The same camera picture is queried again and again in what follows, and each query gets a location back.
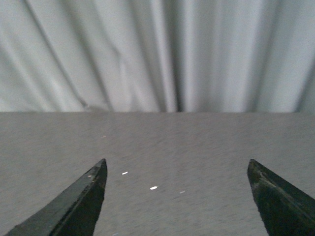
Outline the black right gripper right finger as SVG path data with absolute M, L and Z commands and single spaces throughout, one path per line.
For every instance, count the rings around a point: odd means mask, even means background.
M 315 200 L 251 159 L 247 175 L 253 200 L 270 236 L 313 236 Z

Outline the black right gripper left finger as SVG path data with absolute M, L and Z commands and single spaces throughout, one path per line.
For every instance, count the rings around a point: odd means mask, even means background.
M 37 213 L 11 229 L 7 236 L 92 236 L 107 180 L 101 159 Z

